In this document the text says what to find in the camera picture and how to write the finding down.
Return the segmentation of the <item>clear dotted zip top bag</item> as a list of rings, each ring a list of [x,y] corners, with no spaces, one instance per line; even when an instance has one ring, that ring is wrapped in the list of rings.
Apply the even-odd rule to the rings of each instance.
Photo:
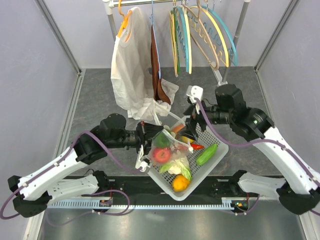
[[[171,151],[171,158],[167,163],[178,159],[187,159],[187,155],[193,152],[191,144],[189,142],[182,142],[181,137],[178,133],[175,134],[174,132],[171,132],[171,129],[178,124],[184,124],[185,126],[186,124],[184,120],[176,114],[170,112],[170,110],[168,110],[165,106],[157,102],[153,102],[148,107],[147,111],[151,113],[152,116],[144,115],[142,119],[147,123],[151,123],[157,126],[163,126],[163,130],[160,133],[166,134],[167,138],[171,141],[171,145],[169,147],[166,147]],[[152,152],[156,148],[153,145],[153,139],[151,140],[151,150],[148,153],[148,159],[153,163],[154,166],[161,167],[164,164],[159,164],[152,159]]]

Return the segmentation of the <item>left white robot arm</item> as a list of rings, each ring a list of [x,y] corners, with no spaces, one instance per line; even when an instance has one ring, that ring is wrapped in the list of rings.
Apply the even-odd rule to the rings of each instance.
[[[140,121],[135,130],[126,129],[126,118],[110,114],[92,130],[79,134],[63,153],[37,171],[8,181],[12,191],[10,200],[14,210],[24,218],[36,216],[48,205],[78,196],[104,197],[110,191],[110,181],[102,170],[78,178],[67,179],[73,172],[83,169],[107,156],[111,149],[135,148],[138,158],[151,150],[153,138],[164,130],[161,125]]]

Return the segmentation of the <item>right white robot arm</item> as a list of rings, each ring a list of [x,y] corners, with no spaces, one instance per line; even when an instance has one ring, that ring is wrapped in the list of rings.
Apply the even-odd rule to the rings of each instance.
[[[255,193],[278,199],[291,213],[302,215],[320,204],[320,174],[312,169],[285,141],[273,120],[261,109],[248,107],[242,91],[234,84],[218,86],[214,93],[216,104],[206,106],[203,88],[188,86],[186,95],[190,106],[184,112],[185,127],[179,133],[192,140],[210,129],[224,144],[235,148],[253,146],[262,152],[280,171],[282,178],[272,178],[239,170],[229,191],[235,197]]]

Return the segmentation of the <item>light green cucumber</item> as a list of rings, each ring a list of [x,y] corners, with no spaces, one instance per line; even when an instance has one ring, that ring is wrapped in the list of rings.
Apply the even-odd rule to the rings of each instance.
[[[204,165],[211,157],[214,156],[218,148],[216,143],[207,147],[196,159],[196,164],[199,166]]]

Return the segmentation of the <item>red apple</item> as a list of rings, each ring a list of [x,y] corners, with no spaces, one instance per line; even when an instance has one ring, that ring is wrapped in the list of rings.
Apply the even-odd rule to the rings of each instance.
[[[169,148],[156,147],[152,152],[152,159],[156,163],[165,164],[171,159],[171,150]]]

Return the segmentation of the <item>orange carrot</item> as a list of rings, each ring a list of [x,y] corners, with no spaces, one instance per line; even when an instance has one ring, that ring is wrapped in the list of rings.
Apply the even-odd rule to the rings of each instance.
[[[194,150],[200,150],[200,149],[204,149],[205,147],[203,145],[200,144],[191,144],[190,145]]]

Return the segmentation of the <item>green bell pepper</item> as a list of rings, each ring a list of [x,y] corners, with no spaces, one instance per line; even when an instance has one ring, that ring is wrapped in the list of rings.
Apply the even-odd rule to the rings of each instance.
[[[163,132],[159,133],[152,141],[152,144],[156,148],[168,148],[171,145],[171,140],[167,138]]]

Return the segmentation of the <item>yellow lemon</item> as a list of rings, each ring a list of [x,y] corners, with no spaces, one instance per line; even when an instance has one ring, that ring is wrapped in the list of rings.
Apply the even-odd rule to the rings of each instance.
[[[193,139],[190,139],[190,138],[188,138],[188,137],[186,137],[186,136],[181,136],[180,137],[180,140],[182,141],[182,142],[184,142],[184,143],[190,143],[190,144],[192,144],[193,142],[194,142],[194,140]]]

